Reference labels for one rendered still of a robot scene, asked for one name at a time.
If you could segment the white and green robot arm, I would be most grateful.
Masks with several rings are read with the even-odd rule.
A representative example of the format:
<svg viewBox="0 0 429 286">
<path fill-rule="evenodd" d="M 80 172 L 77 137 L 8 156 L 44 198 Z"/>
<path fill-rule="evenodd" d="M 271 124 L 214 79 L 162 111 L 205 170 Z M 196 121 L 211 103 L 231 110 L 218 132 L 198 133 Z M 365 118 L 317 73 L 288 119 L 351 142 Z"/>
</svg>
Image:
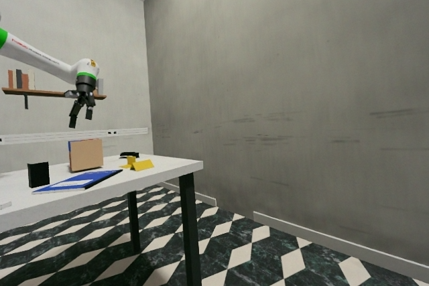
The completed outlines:
<svg viewBox="0 0 429 286">
<path fill-rule="evenodd" d="M 61 62 L 23 42 L 14 35 L 0 28 L 0 55 L 23 62 L 52 74 L 69 84 L 87 84 L 97 90 L 96 80 L 99 73 L 98 64 L 88 58 L 79 60 L 74 65 Z M 76 82 L 76 83 L 75 83 Z M 81 95 L 77 90 L 67 90 L 65 98 L 76 98 Z"/>
</svg>

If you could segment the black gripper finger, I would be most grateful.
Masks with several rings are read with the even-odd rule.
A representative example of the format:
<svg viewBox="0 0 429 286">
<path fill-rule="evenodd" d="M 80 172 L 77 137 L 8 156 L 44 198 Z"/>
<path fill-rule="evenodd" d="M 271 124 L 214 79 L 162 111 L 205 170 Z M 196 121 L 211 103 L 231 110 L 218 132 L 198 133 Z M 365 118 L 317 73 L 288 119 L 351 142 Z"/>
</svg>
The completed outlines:
<svg viewBox="0 0 429 286">
<path fill-rule="evenodd" d="M 80 111 L 80 109 L 84 106 L 84 105 L 80 105 L 79 102 L 80 98 L 78 98 L 77 100 L 74 100 L 74 104 L 72 106 L 72 109 L 70 111 L 69 117 L 70 117 L 70 122 L 69 122 L 69 127 L 75 129 L 76 126 L 76 119 L 78 118 L 77 115 Z"/>
<path fill-rule="evenodd" d="M 93 95 L 94 95 L 93 93 L 88 92 L 87 93 L 88 100 L 84 99 L 83 96 L 80 97 L 82 99 L 82 101 L 84 101 L 84 103 L 87 106 L 87 108 L 86 108 L 86 114 L 85 114 L 85 119 L 88 119 L 88 120 L 92 120 L 93 107 L 96 106 Z"/>
</svg>

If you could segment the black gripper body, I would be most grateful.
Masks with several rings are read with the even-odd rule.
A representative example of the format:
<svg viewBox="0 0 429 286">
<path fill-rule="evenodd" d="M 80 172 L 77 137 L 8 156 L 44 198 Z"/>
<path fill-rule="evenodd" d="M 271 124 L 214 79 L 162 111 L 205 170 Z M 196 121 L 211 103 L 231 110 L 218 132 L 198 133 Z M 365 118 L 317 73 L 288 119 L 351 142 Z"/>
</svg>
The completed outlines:
<svg viewBox="0 0 429 286">
<path fill-rule="evenodd" d="M 88 91 L 89 92 L 93 92 L 93 87 L 91 87 L 91 86 L 89 86 L 87 84 L 78 84 L 77 87 L 76 87 L 76 90 L 79 91 L 79 92 L 81 92 L 80 96 L 83 96 L 84 99 L 88 100 L 87 93 L 88 93 Z M 79 98 L 80 98 L 80 96 L 79 96 Z M 79 100 L 78 103 L 81 104 L 81 105 L 85 104 L 84 101 L 82 101 L 81 98 L 80 98 L 80 100 Z"/>
</svg>

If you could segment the tan cardboard carton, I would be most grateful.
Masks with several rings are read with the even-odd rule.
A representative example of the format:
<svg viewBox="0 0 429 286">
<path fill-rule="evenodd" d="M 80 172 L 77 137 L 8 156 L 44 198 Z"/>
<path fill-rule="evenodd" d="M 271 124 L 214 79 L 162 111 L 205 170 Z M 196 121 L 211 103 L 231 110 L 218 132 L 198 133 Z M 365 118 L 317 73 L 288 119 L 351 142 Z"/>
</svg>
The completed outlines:
<svg viewBox="0 0 429 286">
<path fill-rule="evenodd" d="M 102 139 L 70 142 L 69 162 L 72 171 L 104 166 Z"/>
</svg>

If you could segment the blue notebook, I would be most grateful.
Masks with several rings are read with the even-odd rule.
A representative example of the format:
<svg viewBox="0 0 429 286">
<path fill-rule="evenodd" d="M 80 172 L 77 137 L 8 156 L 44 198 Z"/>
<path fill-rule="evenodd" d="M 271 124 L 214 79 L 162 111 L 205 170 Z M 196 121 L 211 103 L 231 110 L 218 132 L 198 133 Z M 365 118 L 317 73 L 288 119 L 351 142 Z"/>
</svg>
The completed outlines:
<svg viewBox="0 0 429 286">
<path fill-rule="evenodd" d="M 59 192 L 75 192 L 87 190 L 107 179 L 121 173 L 122 169 L 108 170 L 108 171 L 92 171 L 82 173 L 80 175 L 71 177 L 67 180 L 46 186 L 32 192 L 34 194 L 50 194 Z"/>
</svg>

